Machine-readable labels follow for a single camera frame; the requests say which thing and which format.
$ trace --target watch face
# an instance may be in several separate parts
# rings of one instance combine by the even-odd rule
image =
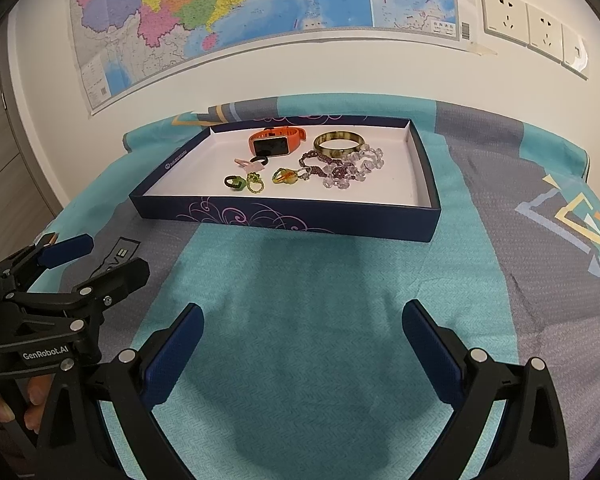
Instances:
[[[268,139],[256,139],[253,141],[253,150],[260,156],[278,156],[289,154],[289,144],[286,136],[280,135]]]

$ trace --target smartwatch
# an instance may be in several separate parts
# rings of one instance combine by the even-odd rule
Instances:
[[[306,132],[294,126],[265,128],[249,137],[249,148],[256,156],[288,155],[306,140]]]

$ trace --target power outlet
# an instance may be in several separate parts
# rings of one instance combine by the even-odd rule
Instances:
[[[529,26],[525,3],[520,0],[482,0],[484,31],[515,41],[529,43]]]
[[[526,4],[529,17],[529,48],[562,62],[562,23],[546,12]]]
[[[564,61],[562,64],[584,79],[589,77],[589,52],[584,38],[574,30],[562,24],[562,47]]]

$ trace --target box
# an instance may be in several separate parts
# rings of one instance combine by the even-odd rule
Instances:
[[[293,153],[269,159],[260,176],[265,189],[253,194],[225,186],[229,175],[246,177],[234,158],[252,157],[248,139],[268,126],[306,130]],[[324,187],[322,178],[274,184],[278,168],[300,168],[315,137],[331,130],[360,134],[382,148],[384,166],[348,189]],[[342,148],[332,140],[330,148]],[[317,159],[307,164],[320,167]],[[210,126],[173,152],[129,195],[143,218],[212,222],[341,235],[429,242],[440,218],[440,199],[429,159],[410,120],[365,116],[309,116]]]

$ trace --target white wall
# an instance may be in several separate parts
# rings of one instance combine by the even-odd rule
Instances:
[[[588,40],[588,81],[483,31],[477,41],[497,56],[403,41],[287,44],[191,68],[91,117],[70,46],[67,0],[18,3],[10,16],[11,75],[34,151],[63,204],[125,153],[122,135],[142,124],[225,102],[309,92],[416,96],[535,124],[587,150],[589,183],[600,197],[600,22],[584,0],[523,1]],[[263,66],[279,76],[262,77]]]

